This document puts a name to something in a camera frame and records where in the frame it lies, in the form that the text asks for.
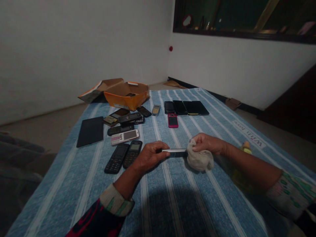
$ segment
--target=mobile phone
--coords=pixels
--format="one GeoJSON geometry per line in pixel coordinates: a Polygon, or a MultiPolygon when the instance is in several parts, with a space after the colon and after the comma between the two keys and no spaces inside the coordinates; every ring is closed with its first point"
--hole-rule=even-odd
{"type": "Polygon", "coordinates": [[[104,173],[117,174],[119,172],[128,148],[129,144],[120,144],[116,147],[104,169],[104,173]]]}
{"type": "Polygon", "coordinates": [[[115,111],[114,113],[105,117],[103,119],[103,123],[105,123],[106,125],[108,125],[110,127],[113,127],[119,122],[119,120],[118,120],[119,117],[121,117],[123,115],[128,115],[128,114],[130,114],[129,110],[119,109],[119,110],[115,111]]]}
{"type": "Polygon", "coordinates": [[[128,123],[128,124],[137,125],[137,124],[142,124],[142,123],[145,123],[145,117],[144,117],[144,116],[142,116],[140,119],[135,120],[135,121],[133,121],[133,122],[130,122],[130,123],[128,123]]]}
{"type": "Polygon", "coordinates": [[[192,104],[192,101],[184,101],[184,106],[187,109],[188,115],[198,115],[198,110],[192,104]]]}
{"type": "Polygon", "coordinates": [[[209,115],[210,113],[207,111],[205,106],[202,104],[201,101],[192,101],[193,107],[197,108],[199,115],[209,115]]]}
{"type": "Polygon", "coordinates": [[[138,129],[134,129],[129,132],[118,133],[111,136],[111,145],[117,145],[133,139],[139,138],[138,129]]]}
{"type": "Polygon", "coordinates": [[[174,113],[174,104],[172,101],[165,101],[165,114],[174,113]]]}
{"type": "Polygon", "coordinates": [[[140,112],[145,118],[149,117],[151,115],[151,112],[149,112],[145,107],[140,106],[137,108],[137,111],[140,112]]]}
{"type": "Polygon", "coordinates": [[[175,108],[175,113],[179,115],[188,115],[187,109],[184,106],[184,103],[182,100],[174,100],[174,108],[175,108]]]}
{"type": "Polygon", "coordinates": [[[108,136],[112,136],[114,134],[118,134],[118,133],[122,133],[122,132],[128,132],[134,130],[134,125],[128,125],[126,127],[122,127],[122,126],[115,126],[115,127],[111,127],[108,130],[108,136]]]}
{"type": "Polygon", "coordinates": [[[162,151],[170,152],[169,157],[186,157],[188,155],[186,149],[163,149],[162,151]]]}
{"type": "Polygon", "coordinates": [[[158,116],[160,110],[160,105],[154,105],[151,115],[158,116]]]}
{"type": "Polygon", "coordinates": [[[135,120],[141,119],[142,115],[139,112],[129,114],[129,115],[124,115],[118,118],[119,123],[129,123],[133,122],[135,120]]]}
{"type": "Polygon", "coordinates": [[[123,161],[123,168],[127,169],[137,158],[142,148],[142,141],[132,141],[123,161]]]}
{"type": "Polygon", "coordinates": [[[176,114],[168,114],[168,125],[170,128],[178,128],[178,119],[176,114]]]}

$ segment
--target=orange box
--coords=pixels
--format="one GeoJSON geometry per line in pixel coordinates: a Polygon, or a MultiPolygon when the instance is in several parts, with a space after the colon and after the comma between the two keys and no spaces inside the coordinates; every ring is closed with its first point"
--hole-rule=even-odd
{"type": "Polygon", "coordinates": [[[110,106],[135,111],[148,99],[149,87],[143,83],[124,82],[122,78],[109,79],[100,81],[95,87],[78,98],[91,103],[102,93],[110,106]]]}

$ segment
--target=hand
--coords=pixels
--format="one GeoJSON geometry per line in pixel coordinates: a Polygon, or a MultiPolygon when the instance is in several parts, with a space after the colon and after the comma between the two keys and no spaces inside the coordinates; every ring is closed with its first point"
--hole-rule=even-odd
{"type": "Polygon", "coordinates": [[[131,165],[140,176],[144,175],[159,161],[170,155],[169,152],[165,151],[157,154],[156,151],[159,149],[169,149],[169,146],[162,141],[147,143],[144,146],[136,160],[131,165]]]}
{"type": "Polygon", "coordinates": [[[212,152],[214,155],[220,155],[224,153],[226,149],[226,142],[209,135],[206,135],[205,133],[199,133],[195,137],[193,137],[195,142],[197,143],[192,150],[202,151],[202,150],[208,150],[212,152]]]}

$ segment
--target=window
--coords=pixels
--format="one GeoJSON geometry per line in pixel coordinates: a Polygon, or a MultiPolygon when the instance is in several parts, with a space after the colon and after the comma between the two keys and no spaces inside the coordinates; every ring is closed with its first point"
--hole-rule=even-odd
{"type": "Polygon", "coordinates": [[[316,44],[316,1],[176,0],[173,32],[316,44]]]}

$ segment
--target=cardboard box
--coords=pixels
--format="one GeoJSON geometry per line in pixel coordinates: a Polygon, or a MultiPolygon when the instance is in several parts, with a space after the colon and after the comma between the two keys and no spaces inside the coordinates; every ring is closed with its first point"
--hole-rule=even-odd
{"type": "Polygon", "coordinates": [[[123,78],[100,81],[95,87],[78,96],[86,103],[92,103],[97,97],[104,95],[111,106],[135,111],[149,97],[149,87],[136,82],[124,82],[123,78]]]}
{"type": "Polygon", "coordinates": [[[149,87],[136,82],[119,83],[103,92],[111,106],[135,111],[149,97],[149,87]]]}
{"type": "Polygon", "coordinates": [[[237,107],[239,105],[241,105],[241,102],[239,100],[234,99],[234,98],[227,98],[225,105],[227,105],[232,110],[236,110],[237,107]]]}

